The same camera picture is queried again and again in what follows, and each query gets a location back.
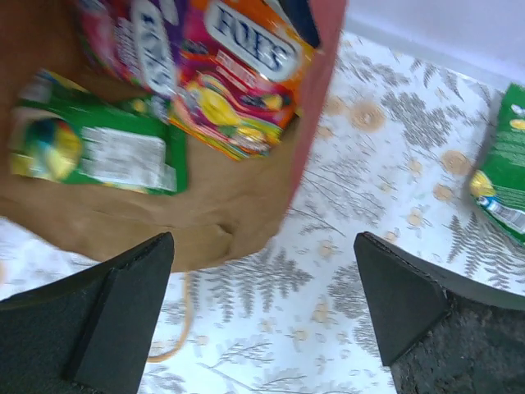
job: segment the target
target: fern print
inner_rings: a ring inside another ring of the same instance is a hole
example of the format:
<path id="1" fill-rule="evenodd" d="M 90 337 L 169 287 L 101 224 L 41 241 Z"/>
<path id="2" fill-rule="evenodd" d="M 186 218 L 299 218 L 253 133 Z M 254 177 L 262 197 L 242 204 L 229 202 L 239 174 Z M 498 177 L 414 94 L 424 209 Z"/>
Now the fern print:
<path id="1" fill-rule="evenodd" d="M 425 88 L 428 89 L 428 86 L 434 76 L 439 76 L 443 85 L 445 85 L 452 93 L 454 93 L 458 99 L 464 101 L 463 96 L 459 92 L 459 78 L 456 73 L 444 67 L 435 66 L 430 62 L 424 62 L 421 59 L 414 59 L 412 66 L 410 66 L 410 71 L 415 73 L 419 69 L 423 69 L 423 86 L 425 86 Z"/>
<path id="2" fill-rule="evenodd" d="M 200 309 L 199 285 L 202 274 L 200 271 L 193 271 L 189 274 L 189 295 L 191 296 L 191 306 L 194 310 Z"/>
<path id="3" fill-rule="evenodd" d="M 47 271 L 41 268 L 34 270 L 31 273 L 30 279 L 34 282 L 39 282 L 43 284 L 48 284 L 55 282 L 57 279 L 62 277 L 61 273 L 56 273 L 54 271 Z"/>
<path id="4" fill-rule="evenodd" d="M 214 274 L 208 278 L 208 282 L 212 283 L 210 292 L 217 299 L 217 302 L 222 309 L 222 319 L 229 322 L 233 317 L 233 287 L 232 280 L 234 269 L 231 264 L 224 264 L 221 267 L 214 268 Z"/>
<path id="5" fill-rule="evenodd" d="M 347 318 L 360 318 L 367 313 L 367 300 L 355 262 L 337 269 L 328 286 L 328 295 L 333 299 L 334 310 Z"/>
<path id="6" fill-rule="evenodd" d="M 333 381 L 317 386 L 310 392 L 320 394 L 364 394 L 363 392 L 354 388 L 351 382 L 335 383 Z"/>
<path id="7" fill-rule="evenodd" d="M 466 80 L 465 84 L 477 97 L 483 99 L 487 108 L 491 107 L 491 90 L 486 85 L 474 80 Z"/>
<path id="8" fill-rule="evenodd" d="M 161 317 L 163 317 L 168 324 L 177 325 L 184 321 L 185 304 L 183 300 L 176 302 L 165 300 L 161 307 Z"/>
<path id="9" fill-rule="evenodd" d="M 244 364 L 251 362 L 255 366 L 271 363 L 273 354 L 269 352 L 271 342 L 263 337 L 239 338 L 226 344 L 226 349 L 217 346 L 219 357 L 214 365 L 208 366 L 215 369 L 223 364 Z"/>
<path id="10" fill-rule="evenodd" d="M 383 63 L 373 62 L 370 57 L 356 53 L 351 47 L 341 48 L 336 58 L 336 72 L 352 73 L 363 83 L 381 83 L 386 88 L 410 84 L 410 79 Z"/>
<path id="11" fill-rule="evenodd" d="M 0 239 L 0 259 L 1 260 L 16 260 L 16 252 L 19 247 L 13 240 Z"/>
<path id="12" fill-rule="evenodd" d="M 451 91 L 453 91 L 454 94 L 456 96 L 458 96 L 458 98 L 461 101 L 465 101 L 465 100 L 463 100 L 463 97 L 461 97 L 461 94 L 459 93 L 458 76 L 456 74 L 454 74 L 453 72 L 448 71 L 446 68 L 441 68 L 440 69 L 440 76 L 441 76 L 441 80 L 443 81 L 445 86 L 447 88 L 449 88 Z"/>
<path id="13" fill-rule="evenodd" d="M 362 188 L 365 182 L 363 175 L 368 172 L 368 163 L 365 160 L 337 158 L 333 162 L 322 164 L 319 169 L 324 173 L 309 170 L 304 173 L 304 189 L 308 195 L 320 196 L 339 218 L 352 218 L 373 227 L 378 226 L 385 214 L 385 207 L 373 193 Z"/>
<path id="14" fill-rule="evenodd" d="M 358 320 L 358 326 L 354 329 L 354 340 L 367 353 L 379 357 L 372 320 L 368 314 Z"/>
<path id="15" fill-rule="evenodd" d="M 472 213 L 463 227 L 454 215 L 448 228 L 452 232 L 452 246 L 447 262 L 453 263 L 465 255 L 465 276 L 474 278 L 483 269 L 491 275 L 488 282 L 502 290 L 509 289 L 511 275 L 518 276 L 518 282 L 525 282 L 525 250 L 487 218 Z"/>
<path id="16" fill-rule="evenodd" d="M 306 234 L 312 234 L 315 231 L 330 230 L 337 232 L 340 236 L 345 236 L 345 234 L 339 230 L 337 227 L 333 226 L 326 220 L 326 215 L 320 213 L 317 207 L 311 202 L 306 201 L 303 207 L 299 207 L 297 203 L 294 203 L 294 206 L 288 208 L 286 213 L 288 218 L 303 218 L 305 224 L 299 231 L 301 236 Z"/>
<path id="17" fill-rule="evenodd" d="M 71 253 L 68 255 L 67 262 L 70 264 L 73 272 L 82 271 L 86 268 L 93 267 L 97 262 L 82 256 L 81 254 Z"/>
<path id="18" fill-rule="evenodd" d="M 169 372 L 167 366 L 156 365 L 144 372 L 138 394 L 159 394 L 160 390 L 170 394 L 185 394 L 184 383 L 185 380 Z"/>
<path id="19" fill-rule="evenodd" d="M 436 74 L 437 67 L 433 64 L 427 64 L 425 67 L 425 72 L 423 74 L 423 84 L 426 88 L 428 88 L 428 84 L 430 83 L 430 79 Z"/>
<path id="20" fill-rule="evenodd" d="M 307 376 L 298 369 L 266 369 L 262 377 L 253 380 L 254 392 L 310 392 L 305 387 Z"/>
<path id="21" fill-rule="evenodd" d="M 406 141 L 425 150 L 447 142 L 453 130 L 452 121 L 463 119 L 469 125 L 476 122 L 455 105 L 427 109 L 427 104 L 414 92 L 397 95 L 389 92 L 381 104 L 389 110 L 392 120 L 403 123 Z"/>
<path id="22" fill-rule="evenodd" d="M 262 298 L 263 311 L 269 312 L 277 292 L 282 298 L 287 298 L 291 292 L 299 291 L 301 286 L 313 279 L 312 275 L 297 267 L 295 260 L 287 258 L 284 248 L 274 252 L 275 245 L 270 241 L 256 254 L 201 271 L 212 284 L 210 291 L 221 306 L 224 323 L 233 317 L 235 293 L 245 317 L 251 317 L 257 292 Z"/>

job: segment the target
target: white wall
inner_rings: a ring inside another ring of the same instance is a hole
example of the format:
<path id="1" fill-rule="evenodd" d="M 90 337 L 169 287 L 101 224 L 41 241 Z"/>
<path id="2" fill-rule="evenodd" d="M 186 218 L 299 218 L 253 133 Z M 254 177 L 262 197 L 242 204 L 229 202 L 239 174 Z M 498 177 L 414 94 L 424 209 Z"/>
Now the white wall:
<path id="1" fill-rule="evenodd" d="M 523 11 L 523 0 L 349 0 L 346 28 L 505 87 L 525 84 Z"/>

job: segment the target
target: fox's candy packet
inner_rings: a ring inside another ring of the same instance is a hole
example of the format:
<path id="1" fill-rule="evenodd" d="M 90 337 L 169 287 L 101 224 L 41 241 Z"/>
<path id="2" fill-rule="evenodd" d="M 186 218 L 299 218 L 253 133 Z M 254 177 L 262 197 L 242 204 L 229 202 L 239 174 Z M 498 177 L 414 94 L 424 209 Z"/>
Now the fox's candy packet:
<path id="1" fill-rule="evenodd" d="M 262 0 L 189 0 L 170 119 L 231 158 L 266 155 L 315 51 Z"/>
<path id="2" fill-rule="evenodd" d="M 494 146 L 470 181 L 477 205 L 517 242 L 525 242 L 525 89 L 501 102 Z"/>
<path id="3" fill-rule="evenodd" d="M 173 95 L 187 0 L 72 1 L 93 64 L 155 94 Z"/>
<path id="4" fill-rule="evenodd" d="M 186 137 L 167 122 L 168 106 L 153 95 L 109 105 L 69 80 L 40 73 L 13 110 L 11 172 L 180 193 L 187 187 Z"/>

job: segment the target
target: candy packet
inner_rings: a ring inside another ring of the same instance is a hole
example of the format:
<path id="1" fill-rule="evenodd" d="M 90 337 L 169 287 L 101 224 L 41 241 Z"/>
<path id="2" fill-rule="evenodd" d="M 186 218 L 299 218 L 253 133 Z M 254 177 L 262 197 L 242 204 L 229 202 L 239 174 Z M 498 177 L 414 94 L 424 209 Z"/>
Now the candy packet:
<path id="1" fill-rule="evenodd" d="M 319 45 L 284 22 L 277 6 L 189 0 L 186 10 L 170 119 L 233 159 L 265 156 L 279 144 Z"/>
<path id="2" fill-rule="evenodd" d="M 151 195 L 187 188 L 186 136 L 154 95 L 110 105 L 51 73 L 38 74 L 13 110 L 11 172 Z"/>
<path id="3" fill-rule="evenodd" d="M 511 85 L 501 102 L 495 144 L 470 181 L 472 196 L 495 223 L 525 242 L 525 89 Z"/>
<path id="4" fill-rule="evenodd" d="M 155 94 L 173 95 L 187 0 L 72 1 L 94 65 Z"/>

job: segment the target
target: green candy packet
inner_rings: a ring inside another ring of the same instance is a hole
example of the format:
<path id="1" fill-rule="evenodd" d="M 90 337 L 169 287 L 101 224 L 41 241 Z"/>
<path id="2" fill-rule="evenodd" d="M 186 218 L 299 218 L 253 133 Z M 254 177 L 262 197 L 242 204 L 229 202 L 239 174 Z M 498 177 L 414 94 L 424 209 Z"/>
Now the green candy packet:
<path id="1" fill-rule="evenodd" d="M 525 89 L 511 85 L 501 102 L 496 141 L 470 181 L 477 205 L 525 243 Z"/>
<path id="2" fill-rule="evenodd" d="M 14 109 L 11 172 L 151 195 L 187 188 L 186 135 L 154 95 L 108 104 L 42 72 Z"/>

